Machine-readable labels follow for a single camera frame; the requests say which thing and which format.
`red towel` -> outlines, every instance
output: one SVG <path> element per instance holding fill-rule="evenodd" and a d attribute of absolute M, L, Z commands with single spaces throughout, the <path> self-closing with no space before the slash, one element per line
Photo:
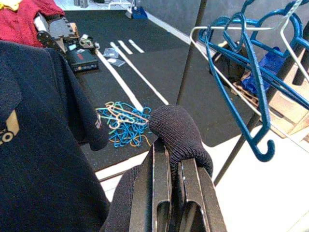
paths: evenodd
<path fill-rule="evenodd" d="M 23 0 L 17 12 L 0 10 L 0 40 L 42 47 L 33 22 L 38 12 L 45 16 L 65 15 L 53 0 Z"/>

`shirt sleeve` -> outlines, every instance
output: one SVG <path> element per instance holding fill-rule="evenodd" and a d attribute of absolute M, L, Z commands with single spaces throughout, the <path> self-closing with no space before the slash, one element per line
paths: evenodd
<path fill-rule="evenodd" d="M 56 88 L 71 132 L 79 143 L 88 142 L 91 150 L 101 150 L 108 142 L 107 124 L 101 121 L 65 59 L 52 49 L 47 51 L 54 64 Z"/>

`gold logo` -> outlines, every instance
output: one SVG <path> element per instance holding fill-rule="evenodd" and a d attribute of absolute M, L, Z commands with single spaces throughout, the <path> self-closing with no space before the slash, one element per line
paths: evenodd
<path fill-rule="evenodd" d="M 19 132 L 16 111 L 13 110 L 6 120 L 6 128 L 0 129 L 0 145 L 10 142 Z"/>

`white tape line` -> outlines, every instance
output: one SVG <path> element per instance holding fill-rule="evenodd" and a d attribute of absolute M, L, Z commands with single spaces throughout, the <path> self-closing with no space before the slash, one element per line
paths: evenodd
<path fill-rule="evenodd" d="M 132 55 L 133 52 L 125 45 L 122 40 L 118 40 L 118 43 L 122 46 L 122 48 L 129 54 Z"/>
<path fill-rule="evenodd" d="M 135 47 L 140 53 L 145 53 L 143 49 L 141 49 L 133 40 L 129 40 L 130 44 Z"/>
<path fill-rule="evenodd" d="M 165 104 L 168 105 L 169 102 L 159 93 L 158 90 L 144 77 L 143 74 L 134 66 L 134 64 L 126 57 L 126 55 L 115 45 L 115 43 L 111 42 L 110 45 L 118 52 L 118 54 L 125 60 L 125 62 L 131 66 L 131 68 L 140 76 L 140 78 L 152 89 L 152 91 L 158 96 L 158 98 Z"/>
<path fill-rule="evenodd" d="M 106 60 L 106 58 L 100 53 L 100 51 L 96 51 L 97 57 L 102 61 L 102 63 L 105 65 L 105 67 L 111 72 L 111 74 L 114 76 L 116 81 L 120 84 L 121 88 L 124 90 L 124 92 L 129 97 L 130 101 L 134 105 L 134 107 L 139 110 L 143 111 L 144 107 L 142 107 L 141 103 L 137 98 L 135 97 L 134 93 L 130 90 L 130 88 L 126 85 L 124 80 L 121 78 L 121 76 L 118 74 L 118 72 L 112 67 L 112 65 Z"/>

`black knit sock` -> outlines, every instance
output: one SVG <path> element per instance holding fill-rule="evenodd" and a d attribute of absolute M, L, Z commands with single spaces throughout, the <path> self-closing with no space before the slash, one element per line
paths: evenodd
<path fill-rule="evenodd" d="M 179 105 L 162 106 L 151 113 L 150 130 L 162 139 L 170 153 L 172 176 L 177 174 L 181 160 L 196 158 L 197 165 L 204 167 L 212 176 L 212 160 L 202 145 L 200 132 L 188 114 Z"/>

